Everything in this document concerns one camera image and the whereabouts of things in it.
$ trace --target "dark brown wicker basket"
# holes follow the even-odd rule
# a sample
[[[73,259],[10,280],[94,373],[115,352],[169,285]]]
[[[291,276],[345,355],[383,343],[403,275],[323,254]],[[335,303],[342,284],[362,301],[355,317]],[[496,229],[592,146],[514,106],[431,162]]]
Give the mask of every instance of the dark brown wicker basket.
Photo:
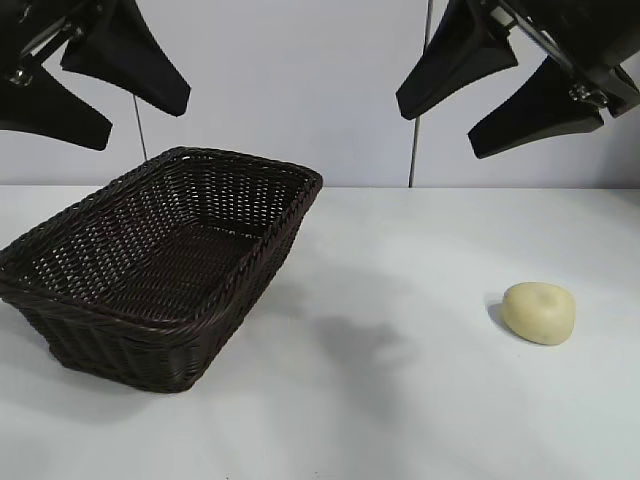
[[[0,296],[64,366],[187,390],[284,262],[321,187],[297,165],[170,150],[0,252]]]

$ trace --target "basket rim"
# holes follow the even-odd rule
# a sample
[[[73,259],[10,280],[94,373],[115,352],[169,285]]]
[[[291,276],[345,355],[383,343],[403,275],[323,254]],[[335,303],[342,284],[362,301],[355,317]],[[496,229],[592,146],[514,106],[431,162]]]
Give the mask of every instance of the basket rim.
[[[209,294],[203,297],[198,307],[189,315],[158,319],[141,318],[97,303],[74,299],[68,295],[62,295],[47,288],[28,285],[25,282],[8,275],[2,270],[2,267],[13,258],[13,255],[19,251],[20,247],[24,243],[34,239],[38,233],[46,227],[55,223],[68,222],[80,217],[84,212],[90,210],[91,207],[95,207],[95,205],[101,200],[108,199],[123,190],[126,190],[130,185],[130,182],[128,181],[138,177],[143,171],[160,168],[167,163],[179,161],[189,155],[214,157],[233,156],[242,161],[257,162],[264,165],[278,166],[279,168],[285,167],[287,169],[303,173],[307,177],[296,198],[294,198],[280,216],[272,222],[271,225],[269,225],[254,246],[240,260],[238,260],[235,266],[227,273],[224,280],[222,280]],[[7,247],[0,250],[0,284],[17,289],[32,297],[37,297],[46,304],[59,304],[67,308],[79,310],[82,313],[90,314],[92,317],[97,316],[101,320],[93,318],[93,321],[91,322],[92,326],[96,328],[100,328],[100,326],[105,328],[119,326],[120,329],[123,330],[123,336],[129,338],[133,336],[141,337],[136,339],[143,341],[164,340],[162,343],[177,343],[191,337],[206,326],[207,323],[215,323],[217,321],[220,314],[224,313],[224,310],[221,312],[216,311],[218,305],[222,303],[221,300],[224,296],[231,295],[233,298],[242,292],[241,288],[235,288],[236,285],[242,284],[241,280],[262,265],[262,263],[269,257],[270,251],[277,245],[277,242],[274,242],[274,240],[283,238],[293,227],[295,223],[294,221],[296,219],[300,220],[301,217],[304,216],[315,200],[316,195],[321,190],[322,185],[323,178],[318,172],[294,163],[271,160],[231,150],[184,146],[175,147],[147,160],[133,170],[112,180],[96,192],[89,194],[84,199],[68,206],[48,220],[41,222],[11,242]],[[70,319],[65,315],[62,316],[65,321],[82,324],[88,323],[86,320],[75,320]]]

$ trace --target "white wall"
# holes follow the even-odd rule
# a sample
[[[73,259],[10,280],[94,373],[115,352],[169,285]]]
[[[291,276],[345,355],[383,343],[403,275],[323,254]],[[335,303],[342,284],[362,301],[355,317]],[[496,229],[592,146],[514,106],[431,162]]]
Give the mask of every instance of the white wall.
[[[104,152],[37,135],[0,130],[0,184],[100,185],[143,160],[130,93],[107,83],[63,72],[62,52],[46,66],[54,77],[114,124]]]
[[[435,0],[434,27],[445,0]],[[511,43],[521,65],[461,90],[423,116],[416,186],[640,187],[640,108],[590,135],[564,136],[478,160],[467,133],[533,74],[543,52],[519,31]],[[629,62],[640,79],[640,58]]]
[[[428,0],[139,0],[192,84],[174,119],[140,102],[150,155],[176,145],[299,162],[328,185],[406,186],[413,123],[394,93],[416,63]],[[435,1],[434,28],[446,0]],[[467,132],[543,59],[521,33],[522,65],[469,86],[422,119],[417,186],[640,186],[640,108],[591,135],[537,142],[477,160]],[[114,122],[105,152],[0,131],[1,183],[104,184],[143,161],[131,95],[50,71]],[[628,65],[640,80],[640,58]]]
[[[303,163],[329,185],[407,185],[413,124],[395,91],[427,0],[139,3],[193,86],[183,118],[141,109],[150,155],[211,146]]]

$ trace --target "yellow potato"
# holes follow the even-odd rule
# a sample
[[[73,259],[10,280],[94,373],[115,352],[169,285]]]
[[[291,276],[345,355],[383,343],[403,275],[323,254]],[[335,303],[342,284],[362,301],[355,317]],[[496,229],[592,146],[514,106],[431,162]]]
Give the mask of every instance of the yellow potato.
[[[564,288],[521,283],[506,291],[502,319],[517,335],[542,345],[560,345],[573,332],[576,302]]]

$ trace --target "white table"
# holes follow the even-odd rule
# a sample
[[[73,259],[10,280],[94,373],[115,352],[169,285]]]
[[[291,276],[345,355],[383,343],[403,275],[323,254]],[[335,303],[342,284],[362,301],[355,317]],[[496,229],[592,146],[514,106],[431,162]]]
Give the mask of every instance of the white table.
[[[0,241],[92,191],[1,187]],[[557,348],[487,308],[569,287]],[[640,192],[327,189],[189,392],[68,371],[0,307],[7,480],[637,479]]]

